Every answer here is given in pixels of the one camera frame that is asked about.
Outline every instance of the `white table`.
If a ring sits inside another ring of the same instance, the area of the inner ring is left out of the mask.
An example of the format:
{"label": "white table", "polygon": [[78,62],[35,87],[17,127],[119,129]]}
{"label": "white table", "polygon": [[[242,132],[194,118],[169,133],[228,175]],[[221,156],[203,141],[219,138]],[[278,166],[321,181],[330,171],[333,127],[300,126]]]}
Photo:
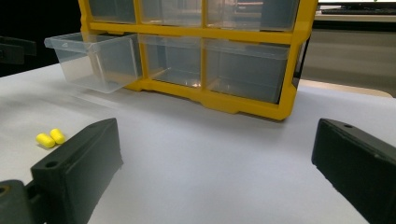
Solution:
{"label": "white table", "polygon": [[32,179],[51,152],[38,133],[70,138],[116,118],[124,165],[90,223],[366,223],[311,163],[318,120],[396,146],[395,115],[393,98],[301,86],[292,115],[276,122],[156,92],[84,90],[55,64],[0,78],[0,179]]}

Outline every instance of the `yellow foam earplug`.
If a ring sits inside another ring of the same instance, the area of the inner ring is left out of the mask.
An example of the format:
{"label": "yellow foam earplug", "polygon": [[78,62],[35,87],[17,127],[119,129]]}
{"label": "yellow foam earplug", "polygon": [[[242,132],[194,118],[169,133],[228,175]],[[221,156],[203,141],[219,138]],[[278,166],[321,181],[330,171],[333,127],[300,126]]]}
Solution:
{"label": "yellow foam earplug", "polygon": [[53,140],[46,133],[40,133],[35,137],[35,140],[44,147],[54,147],[55,140]]}
{"label": "yellow foam earplug", "polygon": [[63,144],[64,143],[64,134],[59,129],[52,129],[49,132],[49,135],[55,140],[56,144]]}

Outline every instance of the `plastic drawer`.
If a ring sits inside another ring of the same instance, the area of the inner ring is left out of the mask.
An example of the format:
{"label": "plastic drawer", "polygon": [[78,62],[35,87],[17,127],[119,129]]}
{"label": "plastic drawer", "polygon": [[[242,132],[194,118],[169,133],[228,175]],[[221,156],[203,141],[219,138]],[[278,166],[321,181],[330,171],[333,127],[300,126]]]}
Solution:
{"label": "plastic drawer", "polygon": [[140,0],[145,24],[201,26],[201,0]]}
{"label": "plastic drawer", "polygon": [[55,49],[66,81],[109,93],[141,76],[136,40],[137,35],[76,33],[46,38],[45,45]]}
{"label": "plastic drawer", "polygon": [[89,0],[94,21],[135,23],[132,0]]}
{"label": "plastic drawer", "polygon": [[299,0],[210,0],[207,26],[236,30],[290,31]]}
{"label": "plastic drawer", "polygon": [[289,47],[207,39],[206,82],[212,91],[277,103]]}
{"label": "plastic drawer", "polygon": [[148,77],[188,87],[201,86],[201,38],[139,35]]}

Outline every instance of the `yellow storage drawer organizer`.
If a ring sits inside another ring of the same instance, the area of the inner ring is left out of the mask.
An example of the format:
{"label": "yellow storage drawer organizer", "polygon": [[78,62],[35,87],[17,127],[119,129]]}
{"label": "yellow storage drawer organizer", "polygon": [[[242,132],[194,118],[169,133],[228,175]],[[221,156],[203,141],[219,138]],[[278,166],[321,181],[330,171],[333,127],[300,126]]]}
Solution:
{"label": "yellow storage drawer organizer", "polygon": [[[124,70],[133,80],[117,85],[185,97],[228,113],[278,120],[290,115],[295,71],[318,0],[78,2],[82,34],[134,36],[127,44],[130,58],[116,66],[131,64]],[[107,58],[104,54],[89,55],[87,62],[101,67],[104,61],[92,62]]]}

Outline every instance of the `yellow frame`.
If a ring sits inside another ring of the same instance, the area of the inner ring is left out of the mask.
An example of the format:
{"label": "yellow frame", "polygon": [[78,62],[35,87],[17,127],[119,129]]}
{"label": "yellow frame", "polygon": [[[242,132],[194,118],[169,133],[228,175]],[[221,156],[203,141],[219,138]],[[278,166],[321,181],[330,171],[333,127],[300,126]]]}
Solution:
{"label": "yellow frame", "polygon": [[140,44],[143,77],[125,88],[134,91],[159,91],[185,97],[201,103],[203,106],[228,113],[244,112],[269,119],[282,120],[291,114],[297,89],[292,84],[294,70],[301,45],[309,38],[318,0],[300,0],[294,28],[290,32],[251,32],[221,30],[205,27],[206,3],[202,2],[201,27],[176,27],[142,24],[140,20],[140,0],[134,1],[136,24],[118,24],[93,21],[88,0],[78,0],[81,10],[81,31],[89,33],[108,32],[111,34],[138,33],[149,35],[189,35],[206,38],[221,38],[246,42],[266,42],[290,46],[286,72],[278,104],[265,103],[210,91],[205,88],[205,49],[202,48],[201,87],[190,88],[176,84],[152,80],[148,77],[145,46]]}

